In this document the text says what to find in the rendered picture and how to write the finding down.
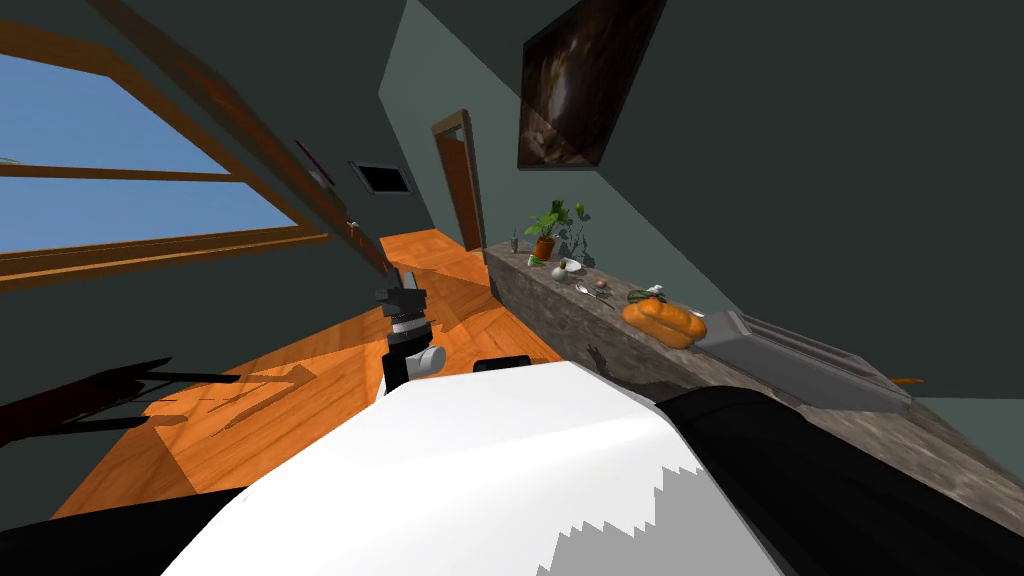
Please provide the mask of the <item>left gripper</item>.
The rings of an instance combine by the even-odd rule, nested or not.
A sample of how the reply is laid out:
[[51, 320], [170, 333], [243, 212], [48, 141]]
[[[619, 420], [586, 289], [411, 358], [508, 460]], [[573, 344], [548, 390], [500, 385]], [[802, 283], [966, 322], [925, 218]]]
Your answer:
[[397, 268], [389, 268], [388, 288], [377, 290], [376, 301], [384, 317], [422, 316], [427, 308], [426, 291], [419, 289], [415, 274], [407, 270], [403, 277]]

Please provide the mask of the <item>brown door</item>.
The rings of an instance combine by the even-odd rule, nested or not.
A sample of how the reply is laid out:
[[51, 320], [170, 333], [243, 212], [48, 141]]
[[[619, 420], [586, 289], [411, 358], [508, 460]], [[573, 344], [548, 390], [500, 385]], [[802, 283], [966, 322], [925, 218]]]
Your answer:
[[436, 123], [432, 135], [463, 246], [468, 252], [480, 253], [486, 242], [468, 111], [460, 109]]

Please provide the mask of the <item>green potted plant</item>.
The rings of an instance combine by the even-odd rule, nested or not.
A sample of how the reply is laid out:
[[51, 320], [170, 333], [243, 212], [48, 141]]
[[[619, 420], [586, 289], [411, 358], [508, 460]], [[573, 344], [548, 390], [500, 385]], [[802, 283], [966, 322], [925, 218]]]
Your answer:
[[550, 208], [541, 215], [532, 216], [534, 222], [524, 231], [525, 235], [534, 235], [534, 258], [539, 261], [549, 261], [553, 255], [556, 240], [561, 233], [569, 233], [574, 224], [581, 224], [586, 216], [585, 205], [577, 203], [567, 207], [564, 200], [555, 199]]

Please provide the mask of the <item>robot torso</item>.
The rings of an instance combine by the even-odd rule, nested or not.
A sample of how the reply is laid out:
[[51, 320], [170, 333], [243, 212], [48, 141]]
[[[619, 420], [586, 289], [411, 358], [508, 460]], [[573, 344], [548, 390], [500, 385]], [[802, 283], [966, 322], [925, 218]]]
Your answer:
[[162, 576], [787, 576], [653, 402], [571, 362], [406, 383]]

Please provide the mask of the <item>orange bread loaf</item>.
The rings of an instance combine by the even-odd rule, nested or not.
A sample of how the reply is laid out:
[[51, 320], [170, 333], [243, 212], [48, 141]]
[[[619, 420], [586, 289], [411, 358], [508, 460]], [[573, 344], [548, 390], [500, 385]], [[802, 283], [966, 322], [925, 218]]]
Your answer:
[[700, 317], [654, 297], [628, 304], [622, 319], [673, 349], [688, 348], [708, 333]]

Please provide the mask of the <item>brown framed window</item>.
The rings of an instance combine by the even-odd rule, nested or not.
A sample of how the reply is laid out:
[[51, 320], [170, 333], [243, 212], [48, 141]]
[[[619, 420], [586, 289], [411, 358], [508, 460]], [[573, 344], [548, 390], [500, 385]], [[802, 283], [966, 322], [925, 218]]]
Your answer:
[[0, 293], [329, 239], [114, 50], [0, 17]]

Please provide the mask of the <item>grey sink basin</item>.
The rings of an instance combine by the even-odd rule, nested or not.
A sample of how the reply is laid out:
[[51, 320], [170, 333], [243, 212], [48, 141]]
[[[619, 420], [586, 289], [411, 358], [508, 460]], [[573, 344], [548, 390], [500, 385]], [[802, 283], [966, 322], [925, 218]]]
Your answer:
[[906, 413], [913, 403], [855, 354], [731, 310], [706, 316], [703, 324], [698, 348], [806, 405]]

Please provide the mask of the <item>small black wall frame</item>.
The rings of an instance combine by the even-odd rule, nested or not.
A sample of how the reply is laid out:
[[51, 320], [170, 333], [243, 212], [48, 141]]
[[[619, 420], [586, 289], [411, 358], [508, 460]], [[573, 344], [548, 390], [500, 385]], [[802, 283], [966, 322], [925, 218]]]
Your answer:
[[371, 195], [413, 195], [414, 188], [396, 165], [349, 161], [354, 174]]

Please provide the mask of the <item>dark brown wall picture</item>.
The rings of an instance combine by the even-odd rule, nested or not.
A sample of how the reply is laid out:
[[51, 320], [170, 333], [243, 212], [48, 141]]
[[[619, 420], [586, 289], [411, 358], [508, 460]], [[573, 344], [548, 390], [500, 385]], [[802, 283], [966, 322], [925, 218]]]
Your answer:
[[578, 0], [523, 46], [517, 166], [594, 169], [667, 0]]

